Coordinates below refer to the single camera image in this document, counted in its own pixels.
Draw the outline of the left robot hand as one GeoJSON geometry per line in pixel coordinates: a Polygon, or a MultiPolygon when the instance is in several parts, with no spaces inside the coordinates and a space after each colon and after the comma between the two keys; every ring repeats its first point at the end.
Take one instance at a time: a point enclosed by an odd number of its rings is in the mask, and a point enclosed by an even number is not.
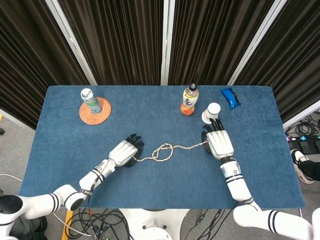
{"type": "Polygon", "coordinates": [[[135,133],[131,134],[109,152],[108,158],[113,160],[117,167],[133,167],[145,145],[141,138],[135,133]]]}

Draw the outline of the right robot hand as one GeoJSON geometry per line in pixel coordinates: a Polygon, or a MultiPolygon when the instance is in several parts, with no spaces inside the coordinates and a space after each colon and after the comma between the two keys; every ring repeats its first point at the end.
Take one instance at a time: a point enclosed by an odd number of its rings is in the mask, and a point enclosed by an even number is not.
{"type": "Polygon", "coordinates": [[[224,129],[219,119],[210,118],[211,125],[203,125],[201,140],[204,142],[203,147],[208,155],[217,160],[231,158],[234,154],[234,148],[228,132],[224,129]]]}

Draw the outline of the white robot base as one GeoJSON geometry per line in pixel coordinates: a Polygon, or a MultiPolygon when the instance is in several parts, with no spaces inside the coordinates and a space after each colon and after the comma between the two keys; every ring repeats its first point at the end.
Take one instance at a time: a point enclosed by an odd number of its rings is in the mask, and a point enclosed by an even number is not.
{"type": "Polygon", "coordinates": [[[121,208],[133,240],[180,240],[188,209],[121,208]]]}

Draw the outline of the white paper cup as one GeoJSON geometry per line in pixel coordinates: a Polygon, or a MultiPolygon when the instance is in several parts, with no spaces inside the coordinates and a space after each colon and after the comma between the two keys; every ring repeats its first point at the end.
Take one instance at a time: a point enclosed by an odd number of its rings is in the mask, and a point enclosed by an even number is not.
{"type": "Polygon", "coordinates": [[[212,102],[201,114],[201,119],[205,124],[211,124],[210,119],[213,119],[213,120],[218,119],[220,111],[221,111],[221,106],[216,102],[212,102]]]}

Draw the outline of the round woven orange coaster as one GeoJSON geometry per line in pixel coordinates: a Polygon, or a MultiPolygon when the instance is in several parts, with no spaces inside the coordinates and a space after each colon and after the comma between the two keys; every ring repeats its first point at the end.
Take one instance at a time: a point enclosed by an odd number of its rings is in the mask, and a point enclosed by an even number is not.
{"type": "Polygon", "coordinates": [[[111,115],[112,107],[110,102],[103,97],[97,97],[98,103],[101,106],[101,112],[94,114],[91,112],[89,107],[82,103],[82,105],[79,108],[79,117],[80,119],[88,124],[88,125],[98,125],[103,123],[105,120],[108,119],[108,117],[111,115]]]}

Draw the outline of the blue snack packet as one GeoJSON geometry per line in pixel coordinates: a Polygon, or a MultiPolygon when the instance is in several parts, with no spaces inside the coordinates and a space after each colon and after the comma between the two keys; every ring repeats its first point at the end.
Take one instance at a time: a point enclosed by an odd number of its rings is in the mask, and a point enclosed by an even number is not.
{"type": "Polygon", "coordinates": [[[239,107],[241,105],[241,102],[238,99],[238,96],[234,92],[232,88],[225,88],[220,91],[224,98],[228,102],[228,106],[230,110],[233,110],[236,107],[239,107]]]}

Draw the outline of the blue table cloth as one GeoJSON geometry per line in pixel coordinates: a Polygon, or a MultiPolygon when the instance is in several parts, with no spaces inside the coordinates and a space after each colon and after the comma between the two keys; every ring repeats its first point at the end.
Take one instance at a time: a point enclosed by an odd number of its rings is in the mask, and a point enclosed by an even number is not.
{"type": "Polygon", "coordinates": [[[183,86],[93,86],[111,114],[88,125],[79,116],[81,86],[50,86],[37,123],[21,196],[52,193],[79,181],[131,134],[144,148],[132,167],[120,167],[90,199],[93,208],[229,209],[234,200],[220,163],[201,146],[202,112],[212,103],[234,148],[243,178],[263,209],[305,205],[274,93],[269,86],[234,86],[233,110],[220,86],[201,85],[191,116],[181,114],[183,86]]]}

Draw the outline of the orange drink plastic bottle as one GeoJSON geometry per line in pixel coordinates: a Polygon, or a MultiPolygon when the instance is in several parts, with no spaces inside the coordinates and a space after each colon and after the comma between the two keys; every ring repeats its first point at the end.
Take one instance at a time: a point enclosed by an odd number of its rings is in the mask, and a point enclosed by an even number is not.
{"type": "Polygon", "coordinates": [[[190,116],[195,111],[195,106],[199,98],[198,85],[191,83],[182,94],[182,104],[180,111],[185,116],[190,116]]]}

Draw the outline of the black power strip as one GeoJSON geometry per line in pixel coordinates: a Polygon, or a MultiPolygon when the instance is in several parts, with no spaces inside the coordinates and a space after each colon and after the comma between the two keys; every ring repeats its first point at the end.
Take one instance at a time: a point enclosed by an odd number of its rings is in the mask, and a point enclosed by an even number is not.
{"type": "Polygon", "coordinates": [[[320,141],[320,135],[316,135],[316,136],[296,136],[296,137],[290,137],[287,136],[286,137],[288,142],[316,142],[316,141],[320,141]]]}

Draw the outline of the white sneaker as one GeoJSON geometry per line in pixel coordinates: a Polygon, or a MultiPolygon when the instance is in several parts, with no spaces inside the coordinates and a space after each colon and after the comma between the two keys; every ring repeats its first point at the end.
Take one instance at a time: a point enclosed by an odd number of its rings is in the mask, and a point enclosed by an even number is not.
{"type": "Polygon", "coordinates": [[[302,152],[300,152],[297,149],[292,149],[290,151],[291,157],[292,157],[292,161],[293,161],[293,165],[294,165],[294,169],[295,172],[298,176],[298,178],[307,185],[310,185],[312,183],[314,183],[314,180],[307,176],[300,168],[299,166],[302,164],[302,166],[304,166],[305,164],[310,164],[312,161],[305,156],[302,152]]]}

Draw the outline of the black trouser leg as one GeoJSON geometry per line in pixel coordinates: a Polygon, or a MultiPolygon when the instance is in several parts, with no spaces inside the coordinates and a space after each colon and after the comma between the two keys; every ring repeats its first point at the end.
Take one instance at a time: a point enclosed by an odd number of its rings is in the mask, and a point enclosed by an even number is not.
{"type": "Polygon", "coordinates": [[[320,181],[320,162],[311,160],[302,161],[298,168],[302,173],[314,181],[320,181]]]}

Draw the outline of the dark brown curtain panel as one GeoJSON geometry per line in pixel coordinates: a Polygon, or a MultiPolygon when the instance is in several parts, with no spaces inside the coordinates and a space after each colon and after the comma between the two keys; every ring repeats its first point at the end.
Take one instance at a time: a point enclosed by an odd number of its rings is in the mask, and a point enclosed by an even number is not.
{"type": "Polygon", "coordinates": [[[169,85],[226,85],[274,0],[176,0],[169,85]]]}
{"type": "Polygon", "coordinates": [[[164,0],[59,0],[98,85],[160,85],[164,0]]]}
{"type": "Polygon", "coordinates": [[[320,101],[320,0],[287,0],[235,84],[271,87],[283,122],[320,101]]]}
{"type": "Polygon", "coordinates": [[[45,0],[0,0],[0,109],[36,129],[48,87],[88,85],[45,0]]]}

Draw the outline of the white partition bottom rail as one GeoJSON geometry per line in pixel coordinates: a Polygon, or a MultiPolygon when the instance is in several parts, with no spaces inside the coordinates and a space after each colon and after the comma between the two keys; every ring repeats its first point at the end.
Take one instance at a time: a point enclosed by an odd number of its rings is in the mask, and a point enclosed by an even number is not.
{"type": "Polygon", "coordinates": [[[22,121],[18,120],[16,117],[14,117],[14,116],[10,115],[9,113],[7,113],[6,111],[2,110],[1,108],[0,108],[0,114],[2,116],[4,116],[5,118],[9,119],[10,121],[12,121],[13,123],[19,125],[20,127],[26,128],[26,129],[31,130],[31,131],[35,131],[33,128],[31,128],[30,126],[26,125],[22,121]]]}
{"type": "Polygon", "coordinates": [[[301,113],[297,114],[296,116],[292,117],[290,120],[286,121],[285,123],[282,124],[283,129],[287,130],[289,127],[293,126],[296,124],[298,121],[305,119],[307,116],[311,115],[312,113],[318,111],[320,107],[311,109],[307,108],[303,110],[301,113]]]}

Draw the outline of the white partition post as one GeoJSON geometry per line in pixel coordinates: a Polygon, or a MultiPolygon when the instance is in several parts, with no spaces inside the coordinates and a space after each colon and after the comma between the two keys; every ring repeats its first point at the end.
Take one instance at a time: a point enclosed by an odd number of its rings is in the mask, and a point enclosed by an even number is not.
{"type": "Polygon", "coordinates": [[[163,0],[161,86],[167,86],[169,83],[175,5],[176,0],[163,0]]]}
{"type": "Polygon", "coordinates": [[[81,47],[76,39],[76,36],[71,28],[71,25],[59,3],[58,0],[45,0],[53,18],[59,26],[64,38],[66,39],[75,59],[77,60],[81,70],[83,71],[86,79],[92,86],[97,86],[98,83],[92,73],[92,70],[81,50],[81,47]]]}
{"type": "Polygon", "coordinates": [[[233,74],[231,75],[229,81],[227,82],[227,86],[232,86],[235,84],[238,79],[241,71],[244,69],[253,53],[263,40],[264,36],[276,20],[277,16],[280,14],[281,10],[285,6],[288,0],[273,0],[273,3],[263,18],[261,24],[259,25],[256,33],[254,34],[251,42],[249,43],[247,49],[245,50],[242,58],[240,59],[237,67],[235,68],[233,74]]]}

